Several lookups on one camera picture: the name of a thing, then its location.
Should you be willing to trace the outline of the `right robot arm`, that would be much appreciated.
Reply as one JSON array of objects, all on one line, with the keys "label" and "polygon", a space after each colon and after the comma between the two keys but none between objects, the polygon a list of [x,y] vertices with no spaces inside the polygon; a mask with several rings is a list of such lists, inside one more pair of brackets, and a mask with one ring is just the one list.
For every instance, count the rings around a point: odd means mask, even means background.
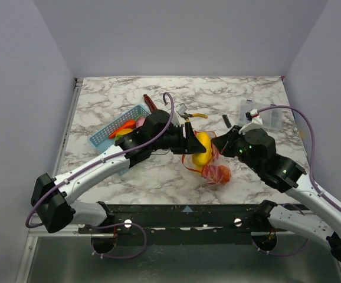
[{"label": "right robot arm", "polygon": [[270,227],[294,232],[322,244],[341,262],[341,202],[317,185],[311,174],[288,157],[276,152],[275,140],[263,129],[245,134],[234,126],[227,134],[212,139],[225,157],[237,157],[255,172],[267,186],[285,193],[312,211],[309,218],[281,205],[266,202],[266,210],[253,216],[260,231]]}]

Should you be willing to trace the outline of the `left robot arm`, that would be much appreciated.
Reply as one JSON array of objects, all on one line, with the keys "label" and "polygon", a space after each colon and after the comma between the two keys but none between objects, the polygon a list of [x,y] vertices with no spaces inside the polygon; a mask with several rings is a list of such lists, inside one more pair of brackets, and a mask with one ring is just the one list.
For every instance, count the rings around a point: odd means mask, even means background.
[{"label": "left robot arm", "polygon": [[125,171],[150,158],[156,150],[173,154],[205,153],[189,122],[176,126],[169,113],[156,110],[145,118],[142,126],[116,140],[99,156],[71,172],[50,177],[37,177],[31,197],[34,212],[49,233],[67,225],[86,224],[98,232],[112,228],[112,217],[101,202],[83,203],[78,198],[104,179]]}]

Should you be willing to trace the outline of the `red black utility knife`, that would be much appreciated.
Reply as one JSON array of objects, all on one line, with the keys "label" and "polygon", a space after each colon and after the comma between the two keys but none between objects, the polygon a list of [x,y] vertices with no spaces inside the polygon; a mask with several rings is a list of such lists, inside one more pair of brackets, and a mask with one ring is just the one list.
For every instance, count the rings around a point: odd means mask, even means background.
[{"label": "red black utility knife", "polygon": [[144,101],[145,101],[145,103],[146,103],[146,105],[149,108],[151,113],[153,113],[154,111],[156,111],[158,109],[156,107],[155,103],[152,101],[152,99],[147,94],[143,95],[143,99],[144,99]]}]

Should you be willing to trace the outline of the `clear zip bag orange zipper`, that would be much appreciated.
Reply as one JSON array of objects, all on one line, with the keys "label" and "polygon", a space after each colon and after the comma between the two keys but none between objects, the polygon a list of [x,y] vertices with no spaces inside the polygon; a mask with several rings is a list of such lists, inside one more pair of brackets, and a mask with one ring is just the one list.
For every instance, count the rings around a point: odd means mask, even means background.
[{"label": "clear zip bag orange zipper", "polygon": [[224,185],[231,180],[228,163],[212,144],[217,135],[213,131],[194,131],[196,138],[206,148],[205,153],[185,154],[181,162],[185,169],[203,178],[209,185]]}]

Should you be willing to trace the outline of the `orange carrot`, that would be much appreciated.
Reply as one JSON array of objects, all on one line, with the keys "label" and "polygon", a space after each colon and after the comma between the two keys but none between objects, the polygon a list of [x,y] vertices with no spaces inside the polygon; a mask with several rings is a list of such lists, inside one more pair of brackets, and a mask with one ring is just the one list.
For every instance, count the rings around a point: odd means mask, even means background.
[{"label": "orange carrot", "polygon": [[134,129],[135,127],[136,127],[136,120],[130,119],[130,120],[126,121],[124,124],[122,124],[120,127],[118,127],[117,129],[115,129],[109,135],[109,138],[110,139],[115,138],[119,131],[126,130],[126,129]]}]

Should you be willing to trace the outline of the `purple onion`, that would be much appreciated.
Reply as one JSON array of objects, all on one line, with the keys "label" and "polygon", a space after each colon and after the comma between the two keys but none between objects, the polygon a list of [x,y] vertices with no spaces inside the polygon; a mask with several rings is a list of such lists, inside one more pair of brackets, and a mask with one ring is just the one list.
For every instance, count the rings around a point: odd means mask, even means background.
[{"label": "purple onion", "polygon": [[146,120],[146,119],[145,119],[144,117],[139,117],[139,118],[136,120],[136,128],[143,126],[145,120]]}]

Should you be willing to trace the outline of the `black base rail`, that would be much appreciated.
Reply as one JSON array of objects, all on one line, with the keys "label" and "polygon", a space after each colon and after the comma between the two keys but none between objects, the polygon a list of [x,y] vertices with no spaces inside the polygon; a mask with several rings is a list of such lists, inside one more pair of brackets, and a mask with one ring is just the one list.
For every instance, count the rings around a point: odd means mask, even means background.
[{"label": "black base rail", "polygon": [[109,205],[101,230],[78,231],[118,246],[249,245],[273,230],[268,214],[261,205]]}]

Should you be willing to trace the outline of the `aluminium frame rail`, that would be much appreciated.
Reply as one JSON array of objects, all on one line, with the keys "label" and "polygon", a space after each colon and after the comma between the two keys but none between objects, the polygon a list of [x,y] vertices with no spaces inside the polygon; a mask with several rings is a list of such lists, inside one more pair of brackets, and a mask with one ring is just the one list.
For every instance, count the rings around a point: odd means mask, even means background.
[{"label": "aluminium frame rail", "polygon": [[[77,109],[77,103],[80,96],[80,92],[82,89],[84,78],[76,78],[76,84],[71,100],[71,106],[68,112],[68,116],[66,119],[66,123],[64,126],[63,135],[61,138],[59,150],[57,153],[57,158],[55,160],[55,165],[53,167],[53,171],[51,176],[55,176],[59,174],[62,165],[63,159],[65,156],[65,150],[67,147],[68,139],[70,136],[71,126],[74,120],[74,115]],[[70,236],[77,236],[77,232],[74,226],[71,228],[66,228],[64,232],[57,232],[57,233],[47,233],[45,228],[39,227],[37,229],[29,229],[27,241],[25,243],[24,253],[21,259],[21,263],[19,265],[18,273],[15,282],[27,282],[31,272],[31,266],[33,263],[35,251],[37,250],[38,241],[41,238],[59,238],[59,237],[70,237]]]}]

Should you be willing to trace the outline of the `yellow orange fruit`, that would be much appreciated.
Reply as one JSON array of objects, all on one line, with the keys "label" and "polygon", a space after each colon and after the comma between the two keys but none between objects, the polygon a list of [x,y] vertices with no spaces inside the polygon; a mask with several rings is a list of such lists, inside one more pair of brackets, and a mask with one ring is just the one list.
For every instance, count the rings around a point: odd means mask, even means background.
[{"label": "yellow orange fruit", "polygon": [[117,139],[119,139],[121,136],[124,136],[124,135],[126,135],[126,134],[129,134],[129,133],[131,133],[132,131],[133,131],[133,129],[130,129],[130,128],[128,128],[128,129],[122,129],[122,130],[120,130],[120,131],[118,131],[118,132],[116,133],[114,139],[117,140]]}]

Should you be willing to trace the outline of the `yellow lemon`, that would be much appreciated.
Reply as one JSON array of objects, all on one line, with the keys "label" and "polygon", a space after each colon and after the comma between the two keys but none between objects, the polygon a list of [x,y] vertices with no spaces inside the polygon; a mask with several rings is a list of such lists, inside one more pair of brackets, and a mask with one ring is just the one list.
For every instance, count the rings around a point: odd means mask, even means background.
[{"label": "yellow lemon", "polygon": [[210,135],[205,131],[197,132],[196,138],[201,144],[197,153],[192,154],[192,163],[196,167],[204,167],[212,157],[212,146]]}]

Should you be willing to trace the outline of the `red apple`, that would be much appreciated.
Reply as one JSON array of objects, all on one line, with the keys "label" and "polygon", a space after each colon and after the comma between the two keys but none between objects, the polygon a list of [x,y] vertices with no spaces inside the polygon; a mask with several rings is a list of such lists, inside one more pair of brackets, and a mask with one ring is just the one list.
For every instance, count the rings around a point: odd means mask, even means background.
[{"label": "red apple", "polygon": [[218,181],[218,166],[207,165],[202,169],[201,176],[211,185],[220,184]]}]

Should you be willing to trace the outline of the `yellow handled pliers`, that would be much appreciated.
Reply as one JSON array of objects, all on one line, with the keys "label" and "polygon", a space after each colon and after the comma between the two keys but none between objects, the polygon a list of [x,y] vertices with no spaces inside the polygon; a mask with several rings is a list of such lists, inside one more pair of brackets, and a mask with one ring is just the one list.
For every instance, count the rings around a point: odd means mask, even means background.
[{"label": "yellow handled pliers", "polygon": [[180,117],[182,117],[185,121],[189,121],[190,118],[203,118],[203,119],[208,118],[207,115],[201,114],[201,113],[194,113],[194,114],[184,113],[184,114],[181,114]]}]

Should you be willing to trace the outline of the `clear plastic parts box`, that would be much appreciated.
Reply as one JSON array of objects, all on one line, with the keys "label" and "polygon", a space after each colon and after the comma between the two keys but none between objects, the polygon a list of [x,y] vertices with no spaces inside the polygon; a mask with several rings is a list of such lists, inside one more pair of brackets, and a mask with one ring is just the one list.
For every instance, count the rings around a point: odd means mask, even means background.
[{"label": "clear plastic parts box", "polygon": [[[258,103],[253,100],[242,100],[240,102],[240,113],[237,124],[239,126],[244,126],[249,121],[247,120],[245,114],[253,109],[260,110],[273,106],[273,104],[263,104]],[[267,110],[260,113],[260,117],[263,120],[264,128],[272,131],[280,131],[282,127],[282,110],[280,108],[275,108],[272,110]]]}]

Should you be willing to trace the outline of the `blue plastic basket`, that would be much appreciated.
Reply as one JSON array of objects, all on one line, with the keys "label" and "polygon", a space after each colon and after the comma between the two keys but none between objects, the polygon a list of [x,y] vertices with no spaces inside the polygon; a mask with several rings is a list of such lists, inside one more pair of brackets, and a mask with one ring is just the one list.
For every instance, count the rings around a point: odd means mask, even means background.
[{"label": "blue plastic basket", "polygon": [[125,124],[125,122],[134,119],[135,121],[140,117],[147,117],[150,111],[147,106],[143,104],[137,104],[129,110],[123,112],[120,116],[114,119],[112,122],[106,124],[96,133],[92,134],[88,141],[90,146],[99,153],[105,152],[110,146],[114,145],[114,138],[109,136],[117,130],[119,127]]}]

